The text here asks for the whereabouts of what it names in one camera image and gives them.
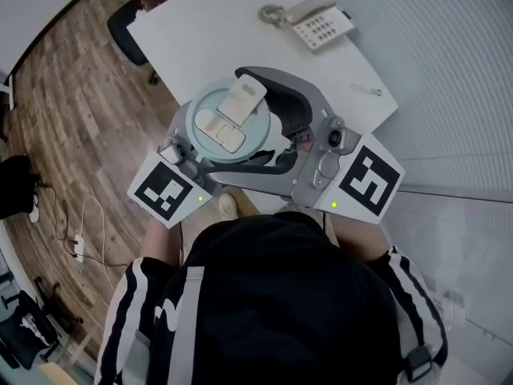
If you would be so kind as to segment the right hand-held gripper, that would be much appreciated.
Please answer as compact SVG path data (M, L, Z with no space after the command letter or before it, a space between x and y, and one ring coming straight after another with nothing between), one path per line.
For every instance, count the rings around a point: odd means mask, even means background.
M379 223L405 175L383 144L372 134L346 127L307 80L271 67L237 68L235 76L242 75L266 88L265 102L280 120L284 137L291 140L311 131L315 142L308 153L283 152L273 166L218 164L204 174L218 184L291 195L307 208Z

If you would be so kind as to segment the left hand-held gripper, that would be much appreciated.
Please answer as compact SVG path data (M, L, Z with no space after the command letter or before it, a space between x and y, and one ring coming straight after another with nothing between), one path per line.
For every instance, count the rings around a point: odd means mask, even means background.
M170 229L208 203L221 186L206 174L207 161L188 139L186 115L181 106L167 131L166 145L145 157L127 195L165 228Z

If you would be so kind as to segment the light blue flip-top cup lid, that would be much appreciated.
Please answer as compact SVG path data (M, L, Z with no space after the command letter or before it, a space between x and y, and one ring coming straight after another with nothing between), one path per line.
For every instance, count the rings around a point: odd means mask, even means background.
M265 86L247 74L204 87L186 111L192 146L202 157L222 164L247 160L260 151L271 128L266 94Z

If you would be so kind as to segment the person's left forearm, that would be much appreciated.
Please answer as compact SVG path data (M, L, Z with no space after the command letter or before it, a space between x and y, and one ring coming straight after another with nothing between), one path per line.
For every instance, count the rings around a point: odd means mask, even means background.
M139 256L142 264L148 267L162 266L179 269L183 257L183 238L181 224L167 229L156 219L147 223L146 234L141 245Z

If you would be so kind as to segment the person's right forearm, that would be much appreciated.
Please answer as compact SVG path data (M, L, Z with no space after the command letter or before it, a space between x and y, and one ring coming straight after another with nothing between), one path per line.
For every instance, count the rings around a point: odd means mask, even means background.
M330 220L339 245L360 261L374 261L390 248L390 243L379 225L334 214L330 215Z

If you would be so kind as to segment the person's left shoe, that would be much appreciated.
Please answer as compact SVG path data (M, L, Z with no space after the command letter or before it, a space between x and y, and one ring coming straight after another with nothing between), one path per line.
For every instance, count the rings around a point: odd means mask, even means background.
M238 216L237 204L234 197L229 193L222 193L218 197L218 210L223 221L236 220Z

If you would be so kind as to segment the black office chair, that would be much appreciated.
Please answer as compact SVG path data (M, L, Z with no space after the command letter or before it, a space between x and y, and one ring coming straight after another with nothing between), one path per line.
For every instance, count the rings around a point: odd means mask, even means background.
M121 52L138 67L148 64L148 60L135 42L127 27L135 21L139 11L139 0L124 3L108 20L107 28Z

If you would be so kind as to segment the white desk telephone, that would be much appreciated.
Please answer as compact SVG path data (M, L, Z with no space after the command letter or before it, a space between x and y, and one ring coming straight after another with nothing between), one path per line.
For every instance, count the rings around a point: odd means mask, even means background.
M312 52L319 51L355 28L345 12L337 8L335 0L304 0L288 8L283 19Z

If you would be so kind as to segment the person's black striped top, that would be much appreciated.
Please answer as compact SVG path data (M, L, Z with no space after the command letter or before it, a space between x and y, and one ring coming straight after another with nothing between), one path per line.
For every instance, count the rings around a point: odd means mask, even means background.
M433 365L409 383L406 356ZM138 256L111 300L95 385L439 385L446 330L397 247L363 262L299 212L207 227L179 269Z

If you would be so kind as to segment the white desk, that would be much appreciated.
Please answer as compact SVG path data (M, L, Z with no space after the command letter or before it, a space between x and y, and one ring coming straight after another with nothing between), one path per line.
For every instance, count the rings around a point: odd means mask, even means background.
M13 110L15 108L13 74L9 74L4 83L0 83L0 92L3 94L7 94L9 100L9 108L10 110Z

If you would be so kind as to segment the white wooden step stool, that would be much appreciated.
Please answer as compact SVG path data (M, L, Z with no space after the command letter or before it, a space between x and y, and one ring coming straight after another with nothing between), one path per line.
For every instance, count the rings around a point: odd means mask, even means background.
M444 289L435 294L434 302L448 329L453 326L463 328L466 325L467 304L461 293Z

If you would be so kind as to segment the black chair with white print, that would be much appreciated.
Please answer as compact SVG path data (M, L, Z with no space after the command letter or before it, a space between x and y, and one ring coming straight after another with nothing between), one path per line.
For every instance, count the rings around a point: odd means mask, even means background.
M7 310L12 302L16 303L13 313L0 320L0 357L12 369L30 370L38 356L47 363L60 345L58 329L73 335L84 323L83 318L72 314L59 297L59 282L52 286L51 294L46 294L42 288L42 277L37 276L34 283L42 304L24 290L8 298L0 295L0 305L4 309Z

